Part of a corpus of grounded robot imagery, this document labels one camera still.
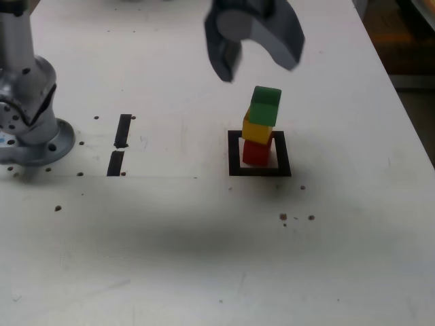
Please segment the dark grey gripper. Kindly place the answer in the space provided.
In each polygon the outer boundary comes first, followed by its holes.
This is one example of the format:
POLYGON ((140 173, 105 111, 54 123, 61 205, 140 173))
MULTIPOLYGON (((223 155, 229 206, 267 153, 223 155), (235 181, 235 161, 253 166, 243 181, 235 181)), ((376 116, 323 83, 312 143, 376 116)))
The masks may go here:
POLYGON ((233 82, 242 57, 241 42, 246 39, 260 44, 288 71, 300 62, 305 44, 299 19, 288 1, 212 1, 204 27, 209 61, 223 82, 233 82))

